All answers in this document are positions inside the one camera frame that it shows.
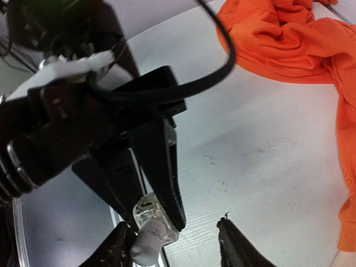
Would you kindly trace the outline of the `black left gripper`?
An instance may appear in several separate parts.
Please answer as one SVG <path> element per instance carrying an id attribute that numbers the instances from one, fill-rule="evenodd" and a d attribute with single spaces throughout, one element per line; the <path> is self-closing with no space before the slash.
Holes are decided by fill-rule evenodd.
<path id="1" fill-rule="evenodd" d="M 186 216 L 173 117 L 184 101 L 153 106 L 109 103 L 90 83 L 57 81 L 1 104 L 1 204 L 72 171 L 131 227 L 143 197 L 137 160 L 174 227 Z"/>

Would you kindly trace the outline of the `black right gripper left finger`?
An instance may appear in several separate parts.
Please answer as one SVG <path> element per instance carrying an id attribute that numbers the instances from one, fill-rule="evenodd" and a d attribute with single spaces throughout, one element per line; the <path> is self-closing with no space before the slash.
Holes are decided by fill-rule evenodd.
<path id="1" fill-rule="evenodd" d="M 91 266 L 133 266 L 130 249 L 136 234 L 120 222 L 91 256 Z"/>

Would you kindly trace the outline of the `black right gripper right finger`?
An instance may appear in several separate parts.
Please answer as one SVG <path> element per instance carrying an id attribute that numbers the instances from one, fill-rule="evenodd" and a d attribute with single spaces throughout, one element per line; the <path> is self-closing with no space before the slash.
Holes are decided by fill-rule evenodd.
<path id="1" fill-rule="evenodd" d="M 234 225 L 228 213 L 217 222 L 217 228 L 222 267 L 275 267 Z"/>

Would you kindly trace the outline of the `white nail polish cap brush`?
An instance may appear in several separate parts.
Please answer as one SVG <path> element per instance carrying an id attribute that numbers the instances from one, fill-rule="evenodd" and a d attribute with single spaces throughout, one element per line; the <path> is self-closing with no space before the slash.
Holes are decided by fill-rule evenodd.
<path id="1" fill-rule="evenodd" d="M 131 247 L 130 255 L 134 263 L 140 266 L 153 266 L 158 262 L 162 241 L 156 235 L 164 230 L 159 221 L 149 221 L 139 234 Z"/>

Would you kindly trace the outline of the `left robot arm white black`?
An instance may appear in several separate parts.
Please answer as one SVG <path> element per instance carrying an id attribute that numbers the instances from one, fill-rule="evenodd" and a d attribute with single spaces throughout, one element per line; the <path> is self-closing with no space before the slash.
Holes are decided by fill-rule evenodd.
<path id="1" fill-rule="evenodd" d="M 85 71 L 102 77 L 122 67 L 130 80 L 119 93 L 157 93 L 177 82 L 170 67 L 145 75 L 135 61 L 112 8 L 103 1 L 9 1 L 10 39 L 50 56 L 84 59 L 108 51 L 109 62 Z M 173 117 L 184 100 L 113 103 L 88 84 L 62 76 L 37 76 L 25 96 L 1 105 L 1 204 L 39 188 L 70 167 L 134 229 L 133 208 L 143 193 L 135 169 L 141 166 L 159 203 L 177 230 L 186 216 L 177 179 Z"/>

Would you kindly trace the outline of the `orange sweatshirt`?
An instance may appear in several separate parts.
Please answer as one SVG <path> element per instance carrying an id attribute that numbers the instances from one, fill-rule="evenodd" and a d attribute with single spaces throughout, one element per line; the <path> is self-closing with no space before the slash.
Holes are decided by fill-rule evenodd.
<path id="1" fill-rule="evenodd" d="M 226 1 L 218 12 L 237 49 L 237 63 L 290 83 L 334 84 L 337 138 L 350 196 L 339 213 L 338 248 L 355 251 L 355 25 L 316 19 L 312 1 Z"/>

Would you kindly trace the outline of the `aluminium front rail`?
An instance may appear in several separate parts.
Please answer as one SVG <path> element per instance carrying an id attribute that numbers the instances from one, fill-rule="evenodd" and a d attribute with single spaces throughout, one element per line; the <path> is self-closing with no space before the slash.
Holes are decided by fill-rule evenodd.
<path id="1" fill-rule="evenodd" d="M 19 265 L 20 267 L 30 267 L 24 232 L 22 201 L 20 198 L 12 200 L 12 210 Z"/>

